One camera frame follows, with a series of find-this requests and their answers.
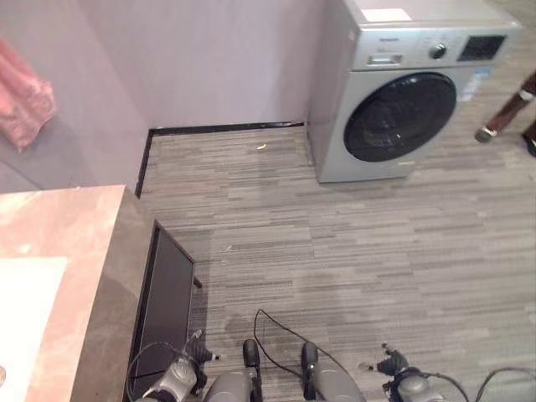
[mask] display screen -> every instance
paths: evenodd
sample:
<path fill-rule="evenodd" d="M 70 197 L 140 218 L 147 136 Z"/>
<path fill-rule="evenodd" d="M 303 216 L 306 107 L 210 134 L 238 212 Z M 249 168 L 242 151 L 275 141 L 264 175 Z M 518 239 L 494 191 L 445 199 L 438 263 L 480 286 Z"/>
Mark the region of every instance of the display screen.
<path fill-rule="evenodd" d="M 506 36 L 471 36 L 458 61 L 491 60 L 503 44 Z"/>

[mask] washing machine door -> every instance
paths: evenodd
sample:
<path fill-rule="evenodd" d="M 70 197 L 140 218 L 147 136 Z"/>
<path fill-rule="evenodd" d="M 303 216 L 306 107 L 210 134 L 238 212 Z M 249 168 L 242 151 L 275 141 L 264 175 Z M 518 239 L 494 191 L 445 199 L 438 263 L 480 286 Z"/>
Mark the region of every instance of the washing machine door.
<path fill-rule="evenodd" d="M 451 118 L 456 87 L 445 75 L 405 75 L 377 89 L 353 112 L 344 132 L 357 159 L 380 162 L 423 146 Z"/>

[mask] pink marble counter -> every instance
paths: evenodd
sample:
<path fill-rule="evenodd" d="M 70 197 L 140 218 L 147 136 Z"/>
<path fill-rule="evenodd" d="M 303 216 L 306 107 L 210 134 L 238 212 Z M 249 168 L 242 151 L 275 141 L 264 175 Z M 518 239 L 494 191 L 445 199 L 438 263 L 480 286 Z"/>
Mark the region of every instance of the pink marble counter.
<path fill-rule="evenodd" d="M 124 186 L 0 195 L 0 258 L 68 260 L 26 402 L 121 400 L 152 224 Z"/>

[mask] control knob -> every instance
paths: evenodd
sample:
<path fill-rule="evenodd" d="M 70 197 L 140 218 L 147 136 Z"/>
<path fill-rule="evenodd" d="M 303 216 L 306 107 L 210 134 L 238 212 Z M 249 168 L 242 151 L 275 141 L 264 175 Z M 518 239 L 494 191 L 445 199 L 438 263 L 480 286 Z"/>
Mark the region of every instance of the control knob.
<path fill-rule="evenodd" d="M 438 60 L 446 54 L 446 46 L 444 44 L 437 44 L 430 49 L 429 55 L 431 59 Z"/>

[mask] pink towel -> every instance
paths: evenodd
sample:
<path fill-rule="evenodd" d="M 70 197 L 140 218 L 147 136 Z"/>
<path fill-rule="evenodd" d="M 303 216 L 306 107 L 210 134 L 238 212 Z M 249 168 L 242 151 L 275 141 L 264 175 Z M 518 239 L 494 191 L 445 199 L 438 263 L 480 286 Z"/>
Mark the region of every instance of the pink towel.
<path fill-rule="evenodd" d="M 54 110 L 50 83 L 39 78 L 0 38 L 0 132 L 22 152 Z"/>

